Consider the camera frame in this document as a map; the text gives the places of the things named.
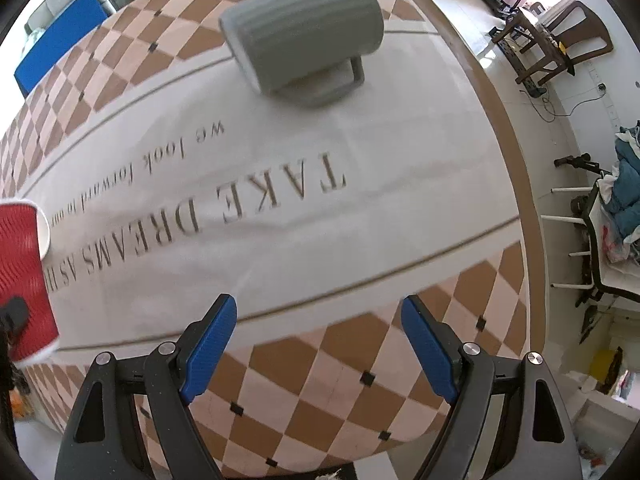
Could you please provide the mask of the red ripple paper cup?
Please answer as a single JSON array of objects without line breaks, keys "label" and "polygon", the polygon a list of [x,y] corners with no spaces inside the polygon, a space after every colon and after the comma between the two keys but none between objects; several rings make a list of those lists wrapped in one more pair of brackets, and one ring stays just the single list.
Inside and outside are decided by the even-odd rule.
[{"label": "red ripple paper cup", "polygon": [[1,202],[1,318],[17,302],[18,320],[9,356],[18,367],[39,363],[58,348],[58,326],[51,308],[42,260],[51,245],[50,224],[31,200]]}]

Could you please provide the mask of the checkered printed tablecloth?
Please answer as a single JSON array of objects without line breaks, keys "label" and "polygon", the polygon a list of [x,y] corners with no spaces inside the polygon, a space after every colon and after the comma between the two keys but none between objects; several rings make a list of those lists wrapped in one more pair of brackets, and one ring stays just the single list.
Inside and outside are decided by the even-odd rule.
[{"label": "checkered printed tablecloth", "polygon": [[40,422],[65,429],[96,354],[151,351],[226,292],[196,426],[225,474],[292,476],[442,426],[403,296],[496,356],[541,350],[544,252],[510,119],[433,0],[378,0],[363,85],[319,108],[250,88],[218,25],[240,1],[136,0],[89,32],[2,127],[1,193],[51,227]]}]

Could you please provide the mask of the grey ribbed ceramic mug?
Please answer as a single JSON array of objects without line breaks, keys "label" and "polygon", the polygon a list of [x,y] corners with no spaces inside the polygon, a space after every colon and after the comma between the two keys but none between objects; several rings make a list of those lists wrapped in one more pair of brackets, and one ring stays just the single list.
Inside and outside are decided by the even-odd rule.
[{"label": "grey ribbed ceramic mug", "polygon": [[219,26],[255,91],[309,107],[362,86],[384,35],[378,0],[243,0]]}]

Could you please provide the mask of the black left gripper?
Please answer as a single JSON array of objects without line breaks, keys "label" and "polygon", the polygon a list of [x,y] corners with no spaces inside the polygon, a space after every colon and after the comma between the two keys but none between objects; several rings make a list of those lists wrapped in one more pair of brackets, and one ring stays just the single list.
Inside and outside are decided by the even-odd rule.
[{"label": "black left gripper", "polygon": [[11,297],[1,306],[1,452],[18,457],[11,392],[15,389],[15,371],[10,352],[12,344],[24,330],[28,321],[26,301],[19,296]]}]

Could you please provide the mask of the dark wooden chair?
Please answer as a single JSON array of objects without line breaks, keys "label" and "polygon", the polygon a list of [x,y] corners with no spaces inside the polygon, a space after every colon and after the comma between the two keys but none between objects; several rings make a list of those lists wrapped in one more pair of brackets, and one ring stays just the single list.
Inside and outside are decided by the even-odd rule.
[{"label": "dark wooden chair", "polygon": [[[541,59],[529,68],[524,67],[518,55],[506,43],[506,37],[512,32],[527,39],[527,44],[520,49],[521,53],[526,53],[533,47],[541,50]],[[500,50],[515,70],[517,84],[533,82],[532,77],[538,72],[546,73],[538,84],[546,84],[563,72],[574,76],[578,64],[614,51],[614,44],[604,21],[579,0],[571,2],[547,24],[533,23],[523,10],[518,10],[503,29],[491,29],[489,37],[493,44],[502,44]],[[570,48],[594,40],[602,42],[600,47],[578,55],[570,54]]]}]

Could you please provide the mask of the white chair with clothes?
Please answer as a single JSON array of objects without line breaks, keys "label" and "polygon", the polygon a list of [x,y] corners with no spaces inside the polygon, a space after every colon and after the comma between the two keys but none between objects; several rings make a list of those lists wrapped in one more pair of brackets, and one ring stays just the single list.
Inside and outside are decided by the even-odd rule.
[{"label": "white chair with clothes", "polygon": [[573,252],[587,265],[582,282],[553,283],[555,289],[577,290],[578,304],[604,295],[639,302],[639,127],[622,127],[615,135],[616,162],[606,171],[587,153],[555,159],[555,166],[571,166],[597,176],[593,185],[552,188],[573,193],[578,205],[572,214],[541,218],[570,223],[586,233],[588,248]]}]

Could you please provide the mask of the blue panel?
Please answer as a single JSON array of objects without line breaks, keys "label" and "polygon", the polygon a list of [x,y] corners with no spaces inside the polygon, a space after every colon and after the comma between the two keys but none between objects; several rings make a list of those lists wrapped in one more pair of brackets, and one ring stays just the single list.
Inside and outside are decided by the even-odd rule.
[{"label": "blue panel", "polygon": [[14,78],[22,96],[27,98],[62,56],[106,19],[99,0],[74,0],[17,65]]}]

